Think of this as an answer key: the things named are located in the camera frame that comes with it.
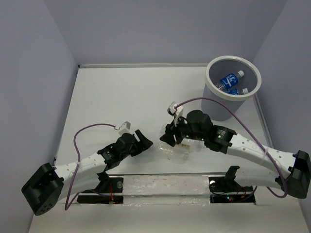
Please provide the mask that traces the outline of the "clear crushed bottle white cap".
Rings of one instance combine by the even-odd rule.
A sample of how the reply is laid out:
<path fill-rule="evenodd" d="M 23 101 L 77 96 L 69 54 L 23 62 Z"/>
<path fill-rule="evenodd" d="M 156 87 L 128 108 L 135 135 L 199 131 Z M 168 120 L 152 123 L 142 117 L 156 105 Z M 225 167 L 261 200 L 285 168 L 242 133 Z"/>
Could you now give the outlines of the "clear crushed bottle white cap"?
<path fill-rule="evenodd" d="M 161 144 L 157 146 L 156 151 L 159 156 L 169 161 L 175 163 L 184 163 L 188 159 L 190 145 L 179 144 L 171 147 L 168 144 Z"/>

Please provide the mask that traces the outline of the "large clear yellow label bottle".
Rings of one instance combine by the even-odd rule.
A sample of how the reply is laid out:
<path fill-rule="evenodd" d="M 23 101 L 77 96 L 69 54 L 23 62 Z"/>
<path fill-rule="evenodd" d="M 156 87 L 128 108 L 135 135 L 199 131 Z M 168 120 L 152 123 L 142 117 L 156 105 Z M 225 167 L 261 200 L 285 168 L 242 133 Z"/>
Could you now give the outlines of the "large clear yellow label bottle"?
<path fill-rule="evenodd" d="M 159 147 L 165 150 L 180 150 L 185 152 L 200 152 L 201 150 L 206 148 L 203 141 L 197 141 L 187 138 L 183 139 L 180 144 L 176 144 L 174 147 L 171 147 L 169 144 L 160 141 Z"/>

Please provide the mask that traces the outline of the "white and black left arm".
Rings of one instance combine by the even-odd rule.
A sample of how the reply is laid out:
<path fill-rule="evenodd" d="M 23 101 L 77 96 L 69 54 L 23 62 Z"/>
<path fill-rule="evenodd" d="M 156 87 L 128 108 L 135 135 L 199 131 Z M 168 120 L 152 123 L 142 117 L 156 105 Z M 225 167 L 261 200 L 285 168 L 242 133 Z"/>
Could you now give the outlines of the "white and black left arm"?
<path fill-rule="evenodd" d="M 50 211 L 58 201 L 65 199 L 70 206 L 71 195 L 87 190 L 102 192 L 107 188 L 107 171 L 117 167 L 128 156 L 137 156 L 153 145 L 140 130 L 123 133 L 115 143 L 109 144 L 85 159 L 60 166 L 41 165 L 22 187 L 34 215 Z"/>

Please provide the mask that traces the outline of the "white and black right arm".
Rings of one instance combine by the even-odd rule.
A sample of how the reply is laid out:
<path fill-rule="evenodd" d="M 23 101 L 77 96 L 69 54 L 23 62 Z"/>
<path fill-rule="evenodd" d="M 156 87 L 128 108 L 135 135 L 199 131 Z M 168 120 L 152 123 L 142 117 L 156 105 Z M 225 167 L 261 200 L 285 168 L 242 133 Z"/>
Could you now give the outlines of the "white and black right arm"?
<path fill-rule="evenodd" d="M 182 116 L 182 109 L 171 108 L 173 121 L 167 124 L 162 142 L 174 147 L 184 139 L 201 141 L 214 152 L 237 156 L 267 169 L 250 171 L 240 165 L 231 166 L 223 183 L 228 190 L 239 186 L 266 186 L 280 189 L 289 196 L 305 199 L 311 182 L 311 159 L 308 153 L 283 152 L 245 138 L 224 126 L 214 125 L 210 117 L 200 110 Z"/>

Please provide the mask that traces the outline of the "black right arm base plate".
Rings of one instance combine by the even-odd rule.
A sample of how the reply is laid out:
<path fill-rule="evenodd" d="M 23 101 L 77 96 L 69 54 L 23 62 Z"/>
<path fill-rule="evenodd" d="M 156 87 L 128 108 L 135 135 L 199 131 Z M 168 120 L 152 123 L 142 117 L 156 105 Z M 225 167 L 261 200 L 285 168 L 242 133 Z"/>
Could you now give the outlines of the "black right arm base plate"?
<path fill-rule="evenodd" d="M 252 186 L 240 186 L 236 182 L 226 182 L 225 178 L 209 178 L 210 203 L 252 203 L 255 204 L 254 189 Z"/>

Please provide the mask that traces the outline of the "blue label bottle sideways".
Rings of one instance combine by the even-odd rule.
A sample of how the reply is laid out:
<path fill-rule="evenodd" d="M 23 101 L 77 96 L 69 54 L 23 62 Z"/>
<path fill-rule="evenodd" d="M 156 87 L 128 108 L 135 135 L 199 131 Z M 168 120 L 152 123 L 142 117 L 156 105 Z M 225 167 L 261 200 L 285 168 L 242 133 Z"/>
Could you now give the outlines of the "blue label bottle sideways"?
<path fill-rule="evenodd" d="M 215 85 L 221 91 L 228 91 L 232 87 L 236 86 L 240 79 L 244 77 L 244 72 L 242 70 L 237 73 L 230 73 L 226 75 L 224 78 L 220 79 L 220 81 Z"/>

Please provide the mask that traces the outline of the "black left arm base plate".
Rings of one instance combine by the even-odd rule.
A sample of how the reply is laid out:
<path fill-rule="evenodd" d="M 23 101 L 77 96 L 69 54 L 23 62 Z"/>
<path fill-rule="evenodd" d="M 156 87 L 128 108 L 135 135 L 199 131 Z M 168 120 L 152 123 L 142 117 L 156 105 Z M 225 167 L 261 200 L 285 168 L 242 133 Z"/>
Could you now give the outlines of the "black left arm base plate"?
<path fill-rule="evenodd" d="M 110 177 L 105 187 L 79 194 L 79 204 L 123 204 L 123 177 Z"/>

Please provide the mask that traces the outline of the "blue label Chinese text bottle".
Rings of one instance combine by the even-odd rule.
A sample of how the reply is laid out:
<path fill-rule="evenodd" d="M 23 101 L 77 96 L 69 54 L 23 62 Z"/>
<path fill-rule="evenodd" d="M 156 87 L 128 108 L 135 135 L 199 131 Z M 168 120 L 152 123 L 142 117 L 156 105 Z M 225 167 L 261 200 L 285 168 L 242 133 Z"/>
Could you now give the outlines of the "blue label Chinese text bottle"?
<path fill-rule="evenodd" d="M 231 95 L 245 95 L 248 94 L 248 89 L 247 88 L 242 88 L 242 89 L 231 89 L 227 92 L 228 94 Z"/>

